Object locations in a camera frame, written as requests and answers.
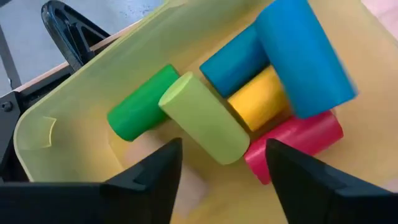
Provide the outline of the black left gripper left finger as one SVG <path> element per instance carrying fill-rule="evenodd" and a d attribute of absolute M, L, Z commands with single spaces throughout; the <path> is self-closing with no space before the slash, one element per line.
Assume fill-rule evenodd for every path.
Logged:
<path fill-rule="evenodd" d="M 104 182 L 1 184 L 1 223 L 170 223 L 182 140 Z"/>

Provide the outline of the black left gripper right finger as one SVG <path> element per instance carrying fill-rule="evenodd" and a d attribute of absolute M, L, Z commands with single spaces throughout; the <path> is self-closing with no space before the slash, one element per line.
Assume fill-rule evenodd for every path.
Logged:
<path fill-rule="evenodd" d="M 397 194 L 276 139 L 266 142 L 271 181 L 289 223 L 397 223 Z"/>

